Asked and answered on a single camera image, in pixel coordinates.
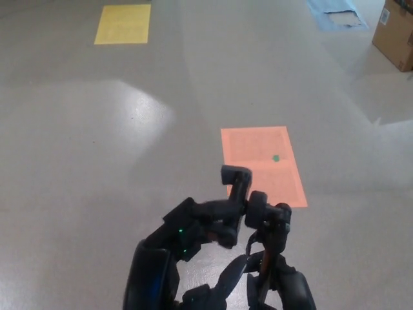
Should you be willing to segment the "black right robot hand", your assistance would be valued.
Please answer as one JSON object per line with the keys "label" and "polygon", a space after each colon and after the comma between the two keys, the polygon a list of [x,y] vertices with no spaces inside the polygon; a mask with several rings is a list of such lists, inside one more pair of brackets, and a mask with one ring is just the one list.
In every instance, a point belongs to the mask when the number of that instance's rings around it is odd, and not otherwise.
{"label": "black right robot hand", "polygon": [[[252,276],[258,272],[264,252],[254,253],[245,268],[247,274],[247,300],[250,309],[273,309],[259,297],[259,278]],[[281,299],[283,309],[315,309],[316,304],[304,274],[289,266],[284,256],[278,255],[270,263],[268,287],[264,290],[276,291]]]}

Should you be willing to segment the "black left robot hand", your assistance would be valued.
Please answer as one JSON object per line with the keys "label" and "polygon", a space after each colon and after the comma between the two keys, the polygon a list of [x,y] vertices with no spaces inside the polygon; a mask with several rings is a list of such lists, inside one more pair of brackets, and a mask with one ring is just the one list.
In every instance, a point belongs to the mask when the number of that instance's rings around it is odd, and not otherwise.
{"label": "black left robot hand", "polygon": [[177,263],[190,261],[206,243],[232,248],[244,213],[243,204],[230,199],[196,203],[187,198],[172,209],[162,226],[136,247],[123,309],[226,309],[227,298],[247,266],[247,255],[233,259],[214,287],[195,287],[180,302],[176,300],[180,280]]}

